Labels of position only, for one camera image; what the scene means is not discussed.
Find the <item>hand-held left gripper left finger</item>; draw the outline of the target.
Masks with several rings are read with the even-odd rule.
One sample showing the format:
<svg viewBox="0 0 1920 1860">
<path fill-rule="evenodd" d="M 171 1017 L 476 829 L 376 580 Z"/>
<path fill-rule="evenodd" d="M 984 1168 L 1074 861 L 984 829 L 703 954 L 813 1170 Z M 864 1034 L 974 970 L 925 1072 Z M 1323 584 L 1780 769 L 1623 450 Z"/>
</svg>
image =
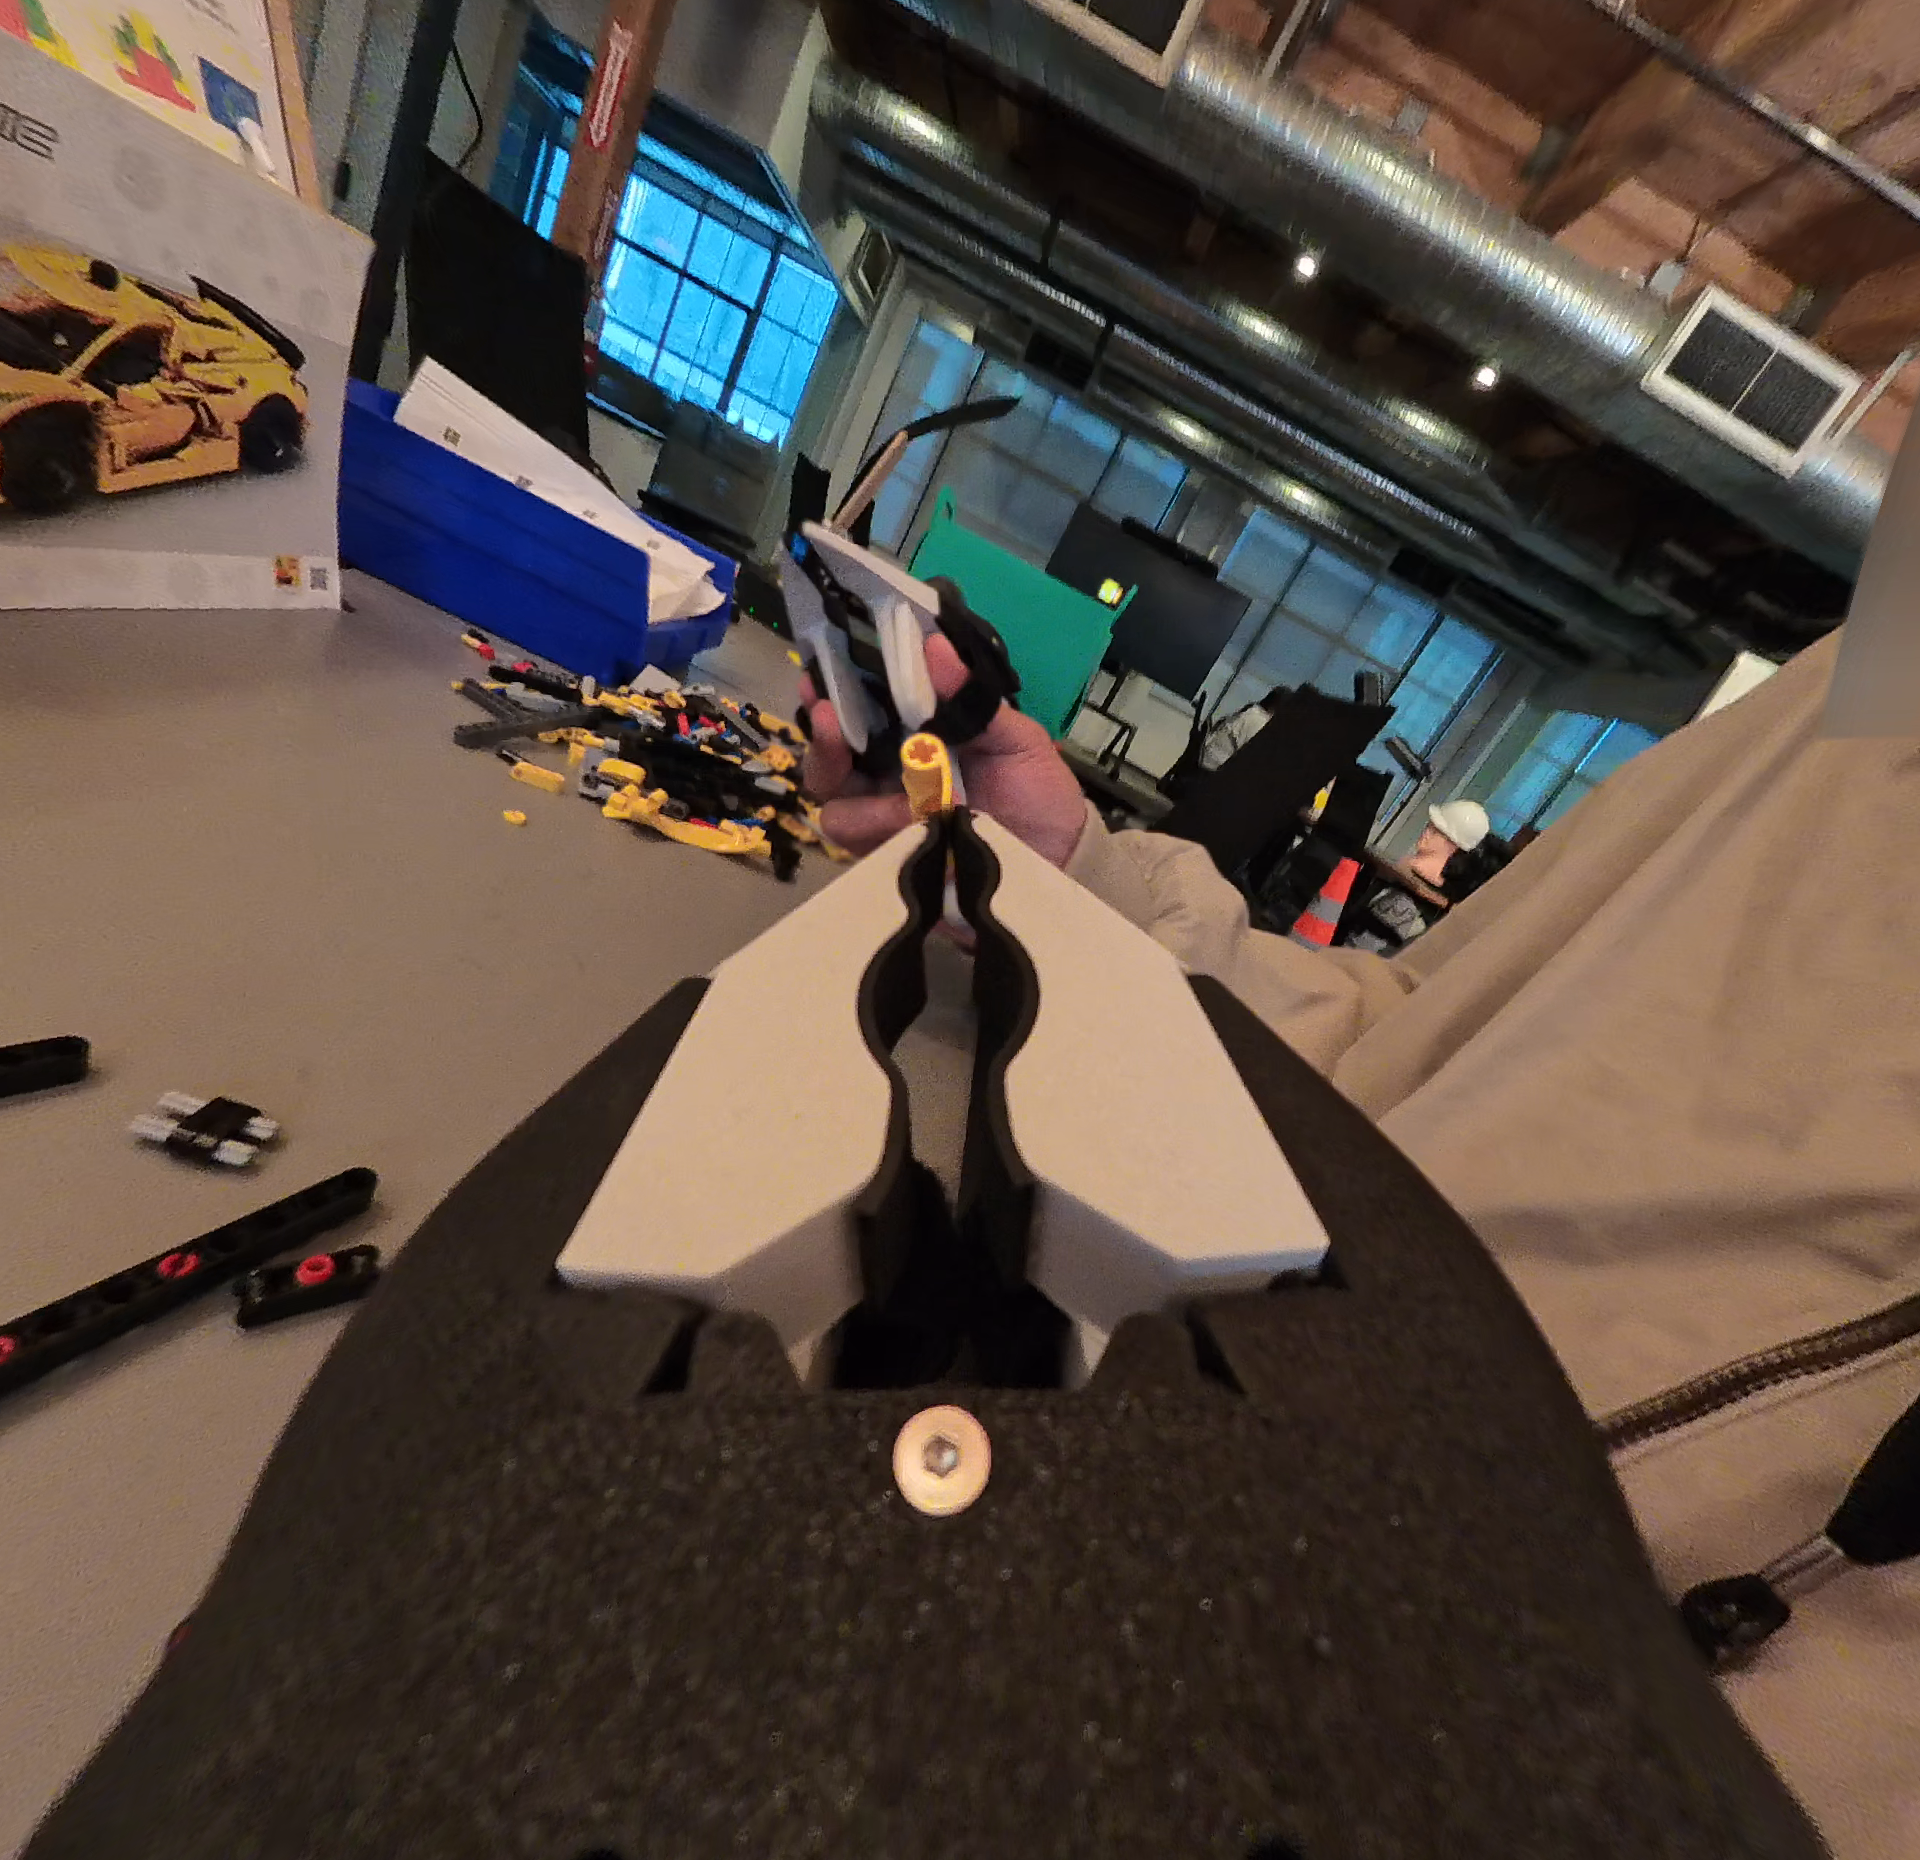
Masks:
<svg viewBox="0 0 1920 1860">
<path fill-rule="evenodd" d="M 903 1033 L 926 1003 L 933 825 L 893 836 L 721 962 L 555 1271 L 765 1320 L 807 1370 L 899 1274 Z"/>
</svg>

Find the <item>white booklet yellow car picture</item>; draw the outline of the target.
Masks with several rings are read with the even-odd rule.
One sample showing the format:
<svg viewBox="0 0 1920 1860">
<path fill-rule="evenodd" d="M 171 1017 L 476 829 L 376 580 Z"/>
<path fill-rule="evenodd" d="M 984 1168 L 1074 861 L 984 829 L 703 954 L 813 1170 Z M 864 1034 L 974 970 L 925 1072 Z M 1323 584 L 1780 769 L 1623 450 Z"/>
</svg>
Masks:
<svg viewBox="0 0 1920 1860">
<path fill-rule="evenodd" d="M 342 603 L 371 241 L 3 49 L 4 610 Z"/>
</svg>

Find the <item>person's beige jacket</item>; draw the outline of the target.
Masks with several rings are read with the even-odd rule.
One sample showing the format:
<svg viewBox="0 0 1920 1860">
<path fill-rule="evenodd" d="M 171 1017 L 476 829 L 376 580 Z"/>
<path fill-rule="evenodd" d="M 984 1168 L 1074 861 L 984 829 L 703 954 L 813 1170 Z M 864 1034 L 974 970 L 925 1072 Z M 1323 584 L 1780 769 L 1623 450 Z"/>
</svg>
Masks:
<svg viewBox="0 0 1920 1860">
<path fill-rule="evenodd" d="M 1831 1535 L 1915 1410 L 1915 739 L 1824 638 L 1622 768 L 1411 948 L 1331 1080 L 1520 1290 L 1709 1676 L 1837 1856 L 1919 1853 L 1915 1541 Z"/>
</svg>

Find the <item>pile of toy bricks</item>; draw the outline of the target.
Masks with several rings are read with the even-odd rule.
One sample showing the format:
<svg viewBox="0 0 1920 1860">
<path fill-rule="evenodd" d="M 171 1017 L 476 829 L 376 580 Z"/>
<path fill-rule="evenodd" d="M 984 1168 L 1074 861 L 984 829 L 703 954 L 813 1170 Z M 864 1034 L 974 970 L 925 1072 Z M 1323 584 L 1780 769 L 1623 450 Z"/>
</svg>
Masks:
<svg viewBox="0 0 1920 1860">
<path fill-rule="evenodd" d="M 451 690 L 480 719 L 453 742 L 497 760 L 517 789 L 574 793 L 617 825 L 763 865 L 782 882 L 807 852 L 852 863 L 804 792 L 807 742 L 795 721 L 650 666 L 605 684 L 509 657 L 476 626 L 460 641 L 480 672 Z"/>
</svg>

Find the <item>yellow beam assembly with pins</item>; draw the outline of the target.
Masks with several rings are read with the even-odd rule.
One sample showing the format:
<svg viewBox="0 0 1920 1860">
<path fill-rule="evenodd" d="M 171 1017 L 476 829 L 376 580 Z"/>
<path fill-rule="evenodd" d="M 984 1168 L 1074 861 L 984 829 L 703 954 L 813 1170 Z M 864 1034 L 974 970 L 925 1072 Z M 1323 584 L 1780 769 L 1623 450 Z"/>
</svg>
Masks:
<svg viewBox="0 0 1920 1860">
<path fill-rule="evenodd" d="M 899 763 L 909 820 L 947 840 L 951 815 L 964 805 L 962 771 L 947 742 L 926 730 L 912 732 L 900 742 Z"/>
</svg>

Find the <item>wooden desk lamp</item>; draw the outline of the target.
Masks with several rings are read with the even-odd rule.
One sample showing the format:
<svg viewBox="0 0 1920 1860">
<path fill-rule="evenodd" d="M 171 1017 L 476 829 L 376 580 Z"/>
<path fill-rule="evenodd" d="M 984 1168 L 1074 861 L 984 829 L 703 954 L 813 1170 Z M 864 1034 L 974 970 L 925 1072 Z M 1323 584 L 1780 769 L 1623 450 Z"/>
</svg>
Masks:
<svg viewBox="0 0 1920 1860">
<path fill-rule="evenodd" d="M 825 518 L 825 523 L 846 537 L 856 537 L 853 529 L 872 519 L 877 497 L 886 483 L 893 476 L 907 448 L 923 438 L 944 435 L 957 429 L 993 425 L 1017 410 L 1017 395 L 998 395 L 968 401 L 956 407 L 942 407 L 900 427 L 861 465 L 849 490 L 840 504 Z"/>
</svg>

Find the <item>black standing panel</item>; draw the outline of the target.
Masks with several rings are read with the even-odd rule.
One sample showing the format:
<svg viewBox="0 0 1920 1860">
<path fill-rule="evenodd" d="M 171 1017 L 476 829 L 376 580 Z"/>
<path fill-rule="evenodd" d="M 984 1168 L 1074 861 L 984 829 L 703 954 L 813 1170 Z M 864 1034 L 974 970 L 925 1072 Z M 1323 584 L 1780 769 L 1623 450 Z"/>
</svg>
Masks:
<svg viewBox="0 0 1920 1860">
<path fill-rule="evenodd" d="M 436 155 L 406 255 L 408 345 L 576 462 L 588 460 L 586 265 Z"/>
</svg>

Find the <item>short black brick red pin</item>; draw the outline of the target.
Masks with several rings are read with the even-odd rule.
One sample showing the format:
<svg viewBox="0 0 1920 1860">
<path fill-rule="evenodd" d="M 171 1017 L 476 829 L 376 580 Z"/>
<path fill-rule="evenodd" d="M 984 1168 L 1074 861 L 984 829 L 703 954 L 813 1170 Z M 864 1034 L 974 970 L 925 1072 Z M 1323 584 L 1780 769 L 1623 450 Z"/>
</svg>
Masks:
<svg viewBox="0 0 1920 1860">
<path fill-rule="evenodd" d="M 257 1331 L 340 1310 L 369 1296 L 380 1276 L 383 1251 L 369 1242 L 260 1268 L 242 1274 L 233 1284 L 235 1325 L 242 1331 Z"/>
</svg>

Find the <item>grey desk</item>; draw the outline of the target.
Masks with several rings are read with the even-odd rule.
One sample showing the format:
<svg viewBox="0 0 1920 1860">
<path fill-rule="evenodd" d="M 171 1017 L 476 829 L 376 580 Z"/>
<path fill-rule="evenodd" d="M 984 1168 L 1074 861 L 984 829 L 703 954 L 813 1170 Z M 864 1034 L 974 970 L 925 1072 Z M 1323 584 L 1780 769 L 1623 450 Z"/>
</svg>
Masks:
<svg viewBox="0 0 1920 1860">
<path fill-rule="evenodd" d="M 333 1171 L 336 1315 L 195 1300 L 4 1401 L 4 1856 L 1093 1856 L 1114 1748 L 1033 1662 L 1029 1541 L 912 1520 L 867 1401 L 795 1398 L 554 1261 L 632 1023 L 782 886 L 574 793 L 509 828 L 442 620 L 4 617 L 4 1314 Z M 251 1170 L 131 1137 L 166 1093 Z"/>
</svg>

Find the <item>person's right hand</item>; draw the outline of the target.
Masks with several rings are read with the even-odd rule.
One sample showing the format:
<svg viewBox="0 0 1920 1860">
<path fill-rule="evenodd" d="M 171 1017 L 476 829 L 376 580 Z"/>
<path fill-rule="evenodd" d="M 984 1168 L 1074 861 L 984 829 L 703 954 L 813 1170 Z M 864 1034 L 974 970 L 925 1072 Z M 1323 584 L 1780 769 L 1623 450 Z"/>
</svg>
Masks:
<svg viewBox="0 0 1920 1860">
<path fill-rule="evenodd" d="M 877 778 L 853 763 L 829 698 L 800 679 L 796 722 L 807 747 L 804 788 L 820 810 L 820 833 L 864 857 L 912 823 L 895 778 Z M 1025 840 L 1048 865 L 1068 868 L 1090 810 L 1045 728 L 1009 706 L 957 756 L 971 807 Z"/>
</svg>

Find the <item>blue plastic bin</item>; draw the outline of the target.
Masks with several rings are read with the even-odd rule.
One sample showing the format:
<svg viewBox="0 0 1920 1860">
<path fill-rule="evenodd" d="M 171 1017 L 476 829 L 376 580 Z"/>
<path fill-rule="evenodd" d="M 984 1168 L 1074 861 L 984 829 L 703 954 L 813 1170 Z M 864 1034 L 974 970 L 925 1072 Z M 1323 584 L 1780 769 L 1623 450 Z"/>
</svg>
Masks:
<svg viewBox="0 0 1920 1860">
<path fill-rule="evenodd" d="M 396 423 L 398 395 L 347 380 L 340 563 L 568 672 L 684 674 L 732 626 L 736 561 L 714 610 L 654 622 L 647 554 Z"/>
</svg>

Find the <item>grey black axle connector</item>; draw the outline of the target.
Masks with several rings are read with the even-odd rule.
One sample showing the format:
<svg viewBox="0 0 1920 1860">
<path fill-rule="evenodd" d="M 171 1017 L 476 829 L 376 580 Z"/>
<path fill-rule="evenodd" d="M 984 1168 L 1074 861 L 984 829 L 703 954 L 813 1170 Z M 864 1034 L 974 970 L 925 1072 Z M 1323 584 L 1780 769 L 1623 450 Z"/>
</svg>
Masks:
<svg viewBox="0 0 1920 1860">
<path fill-rule="evenodd" d="M 251 1170 L 282 1138 L 261 1107 L 233 1097 L 166 1093 L 131 1124 L 132 1138 L 212 1170 Z"/>
</svg>

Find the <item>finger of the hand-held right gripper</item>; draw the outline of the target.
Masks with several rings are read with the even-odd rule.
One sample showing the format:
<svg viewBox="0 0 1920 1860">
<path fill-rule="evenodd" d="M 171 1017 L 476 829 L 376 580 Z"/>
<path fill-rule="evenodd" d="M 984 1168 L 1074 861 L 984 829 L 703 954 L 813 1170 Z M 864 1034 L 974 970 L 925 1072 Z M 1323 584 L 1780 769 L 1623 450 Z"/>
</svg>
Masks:
<svg viewBox="0 0 1920 1860">
<path fill-rule="evenodd" d="M 834 586 L 843 598 L 856 599 L 867 617 L 880 617 L 890 609 L 900 609 L 909 617 L 940 612 L 940 595 L 932 584 L 828 523 L 807 521 L 799 529 L 799 559 L 804 571 L 814 575 L 817 586 Z"/>
<path fill-rule="evenodd" d="M 849 595 L 814 553 L 782 553 L 782 598 L 804 663 L 814 672 L 846 742 L 862 758 L 882 737 L 882 714 L 852 649 Z"/>
</svg>

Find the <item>person's right forearm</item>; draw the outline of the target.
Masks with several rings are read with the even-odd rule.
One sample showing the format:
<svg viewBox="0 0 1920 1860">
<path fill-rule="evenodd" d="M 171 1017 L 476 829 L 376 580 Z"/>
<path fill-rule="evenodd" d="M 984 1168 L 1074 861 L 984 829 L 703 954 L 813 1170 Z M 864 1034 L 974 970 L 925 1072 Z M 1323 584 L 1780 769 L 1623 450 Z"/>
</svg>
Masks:
<svg viewBox="0 0 1920 1860">
<path fill-rule="evenodd" d="M 1375 954 L 1314 950 L 1264 930 L 1202 846 L 1113 831 L 1090 802 L 1064 868 L 1187 975 L 1225 986 L 1323 1074 L 1416 986 Z"/>
</svg>

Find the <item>black beam three red pins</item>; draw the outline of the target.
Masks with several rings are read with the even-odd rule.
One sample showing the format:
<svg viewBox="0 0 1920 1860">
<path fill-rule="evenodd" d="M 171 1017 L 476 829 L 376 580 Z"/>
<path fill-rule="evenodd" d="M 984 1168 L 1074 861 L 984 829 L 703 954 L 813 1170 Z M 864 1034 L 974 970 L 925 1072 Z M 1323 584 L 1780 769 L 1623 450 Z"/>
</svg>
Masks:
<svg viewBox="0 0 1920 1860">
<path fill-rule="evenodd" d="M 349 1168 L 3 1325 L 3 1398 L 369 1211 L 380 1176 Z"/>
</svg>

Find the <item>wooden post red sign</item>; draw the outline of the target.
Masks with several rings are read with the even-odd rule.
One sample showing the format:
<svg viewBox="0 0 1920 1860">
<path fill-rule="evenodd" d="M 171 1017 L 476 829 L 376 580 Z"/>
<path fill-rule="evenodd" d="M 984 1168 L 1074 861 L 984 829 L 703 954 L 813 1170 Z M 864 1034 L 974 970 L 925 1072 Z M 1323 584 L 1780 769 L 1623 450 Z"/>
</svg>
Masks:
<svg viewBox="0 0 1920 1860">
<path fill-rule="evenodd" d="M 600 291 L 676 0 L 609 0 L 550 241 Z"/>
</svg>

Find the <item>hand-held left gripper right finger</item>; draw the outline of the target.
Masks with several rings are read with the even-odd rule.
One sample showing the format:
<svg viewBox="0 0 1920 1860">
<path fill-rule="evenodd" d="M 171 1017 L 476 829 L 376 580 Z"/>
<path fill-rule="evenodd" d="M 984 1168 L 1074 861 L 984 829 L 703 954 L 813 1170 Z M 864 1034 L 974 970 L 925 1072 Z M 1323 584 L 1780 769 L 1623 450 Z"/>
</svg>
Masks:
<svg viewBox="0 0 1920 1860">
<path fill-rule="evenodd" d="M 975 1065 L 962 1226 L 1086 1383 L 1137 1315 L 1326 1270 L 1329 1233 L 1185 969 L 992 815 L 956 818 Z"/>
</svg>

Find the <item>folded white instruction sheets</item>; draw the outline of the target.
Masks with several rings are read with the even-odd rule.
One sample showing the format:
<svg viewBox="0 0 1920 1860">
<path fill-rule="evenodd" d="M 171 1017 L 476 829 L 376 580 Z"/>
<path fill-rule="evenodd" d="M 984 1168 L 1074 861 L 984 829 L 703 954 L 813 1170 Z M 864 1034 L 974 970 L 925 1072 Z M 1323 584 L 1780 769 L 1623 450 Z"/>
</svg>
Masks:
<svg viewBox="0 0 1920 1860">
<path fill-rule="evenodd" d="M 396 404 L 396 425 L 432 439 L 492 477 L 566 512 L 649 561 L 649 617 L 684 622 L 723 603 L 712 553 L 650 523 L 597 473 L 580 467 L 505 407 L 433 359 L 422 359 Z"/>
</svg>

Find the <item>black jacket zipper pull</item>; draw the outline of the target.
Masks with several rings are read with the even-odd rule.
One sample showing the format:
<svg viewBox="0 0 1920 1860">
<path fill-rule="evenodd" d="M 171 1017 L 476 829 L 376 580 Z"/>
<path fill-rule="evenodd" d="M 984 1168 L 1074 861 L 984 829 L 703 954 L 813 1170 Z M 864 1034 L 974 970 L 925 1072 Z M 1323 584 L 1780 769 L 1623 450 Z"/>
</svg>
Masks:
<svg viewBox="0 0 1920 1860">
<path fill-rule="evenodd" d="M 1694 1583 L 1679 1618 L 1715 1671 L 1755 1656 L 1784 1633 L 1794 1605 L 1855 1567 L 1919 1555 L 1919 1405 L 1883 1436 L 1822 1529 L 1757 1573 Z"/>
</svg>

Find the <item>gridded glass window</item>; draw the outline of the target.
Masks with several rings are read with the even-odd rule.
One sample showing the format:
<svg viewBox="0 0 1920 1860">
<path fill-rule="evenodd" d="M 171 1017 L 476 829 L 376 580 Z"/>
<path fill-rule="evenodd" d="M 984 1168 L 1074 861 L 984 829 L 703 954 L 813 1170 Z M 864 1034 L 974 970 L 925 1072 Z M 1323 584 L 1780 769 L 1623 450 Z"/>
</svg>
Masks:
<svg viewBox="0 0 1920 1860">
<path fill-rule="evenodd" d="M 632 170 L 600 301 L 605 360 L 782 447 L 840 306 L 783 215 L 664 168 Z"/>
</svg>

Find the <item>silver ventilation duct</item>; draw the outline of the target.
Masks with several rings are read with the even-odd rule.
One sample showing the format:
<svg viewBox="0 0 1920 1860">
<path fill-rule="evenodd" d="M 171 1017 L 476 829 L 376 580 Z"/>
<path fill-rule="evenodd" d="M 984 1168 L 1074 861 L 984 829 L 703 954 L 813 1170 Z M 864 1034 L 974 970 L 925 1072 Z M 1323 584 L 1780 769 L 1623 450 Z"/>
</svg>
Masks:
<svg viewBox="0 0 1920 1860">
<path fill-rule="evenodd" d="M 1642 462 L 1841 580 L 1854 580 L 1891 471 L 1842 442 L 1779 473 L 1642 387 L 1669 332 L 1644 287 L 1587 264 L 1372 121 L 1291 86 L 1262 86 L 1202 49 L 1170 90 L 1075 45 L 1039 90 L 1270 236 L 1326 250 L 1337 278 L 1500 366 L 1596 447 Z"/>
</svg>

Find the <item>black wall screen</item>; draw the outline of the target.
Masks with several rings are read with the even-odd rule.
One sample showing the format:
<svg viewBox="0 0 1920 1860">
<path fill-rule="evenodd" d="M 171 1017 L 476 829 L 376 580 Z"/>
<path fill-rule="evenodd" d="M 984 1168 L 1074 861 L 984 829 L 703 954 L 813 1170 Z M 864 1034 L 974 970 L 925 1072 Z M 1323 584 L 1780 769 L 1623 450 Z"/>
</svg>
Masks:
<svg viewBox="0 0 1920 1860">
<path fill-rule="evenodd" d="M 1202 697 L 1249 606 L 1210 559 L 1088 502 L 1068 518 L 1046 573 L 1108 612 L 1103 672 L 1140 674 L 1181 701 Z"/>
</svg>

